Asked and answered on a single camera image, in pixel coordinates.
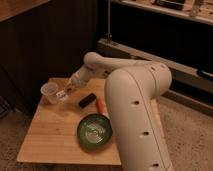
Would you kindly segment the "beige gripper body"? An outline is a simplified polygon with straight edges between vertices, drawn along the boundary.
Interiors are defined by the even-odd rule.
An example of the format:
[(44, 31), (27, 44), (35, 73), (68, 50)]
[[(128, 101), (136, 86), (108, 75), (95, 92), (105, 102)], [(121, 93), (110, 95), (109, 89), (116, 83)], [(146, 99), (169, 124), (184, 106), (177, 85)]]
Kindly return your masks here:
[(75, 72), (70, 78), (66, 85), (66, 90), (71, 89), (74, 91), (76, 88), (80, 88), (83, 86), (81, 74), (79, 72)]

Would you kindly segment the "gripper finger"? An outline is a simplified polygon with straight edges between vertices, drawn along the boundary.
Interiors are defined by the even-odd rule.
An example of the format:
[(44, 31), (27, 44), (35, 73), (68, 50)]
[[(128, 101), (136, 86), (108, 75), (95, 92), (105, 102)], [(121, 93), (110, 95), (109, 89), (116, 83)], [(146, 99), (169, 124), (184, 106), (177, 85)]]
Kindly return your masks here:
[(64, 96), (67, 94), (67, 91), (66, 90), (60, 90), (59, 92), (57, 92), (57, 96)]
[(64, 90), (64, 98), (68, 98), (70, 96), (71, 92), (72, 92), (71, 89)]

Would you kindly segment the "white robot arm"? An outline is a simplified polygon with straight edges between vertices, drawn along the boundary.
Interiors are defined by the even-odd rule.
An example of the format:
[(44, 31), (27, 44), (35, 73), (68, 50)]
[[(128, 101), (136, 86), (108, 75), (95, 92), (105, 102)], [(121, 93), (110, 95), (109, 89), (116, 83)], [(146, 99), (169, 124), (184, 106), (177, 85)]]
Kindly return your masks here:
[(151, 101), (172, 82), (161, 62), (103, 57), (88, 52), (57, 97), (65, 99), (92, 78), (103, 78), (107, 112), (123, 171), (174, 171)]

